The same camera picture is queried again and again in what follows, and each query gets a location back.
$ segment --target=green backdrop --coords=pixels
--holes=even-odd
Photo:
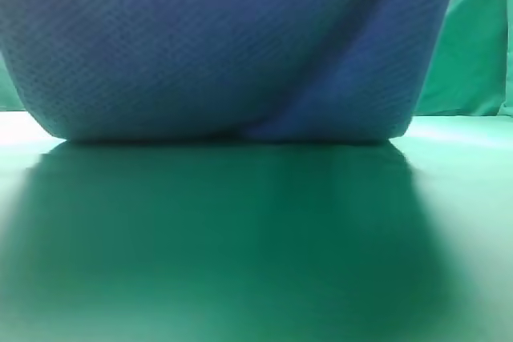
[[[0,54],[0,111],[20,111],[23,109],[18,94],[7,73],[6,64]]]
[[[418,115],[513,115],[513,72],[507,76],[507,62],[513,69],[513,52],[507,54],[513,0],[510,7],[507,1],[452,0]],[[0,111],[21,109],[0,56]]]
[[[513,116],[513,0],[507,0],[507,20],[509,26],[508,52],[507,52],[507,77],[506,77],[506,102],[502,113]]]

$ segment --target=green surface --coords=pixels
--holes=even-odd
[[[507,0],[507,21],[510,33],[508,34],[507,52],[507,79],[506,79],[506,102],[501,112],[513,116],[513,0]]]
[[[417,114],[496,115],[506,53],[506,0],[451,0]]]
[[[513,340],[507,117],[118,148],[3,113],[0,140],[0,340]]]

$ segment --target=blue cushion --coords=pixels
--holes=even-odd
[[[26,109],[77,140],[382,140],[449,0],[0,0]]]

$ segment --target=mesh fabric texture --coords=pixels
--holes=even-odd
[[[381,140],[449,0],[0,0],[26,109],[77,140]]]

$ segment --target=green wall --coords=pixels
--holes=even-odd
[[[506,0],[452,0],[418,114],[496,115],[506,52]]]

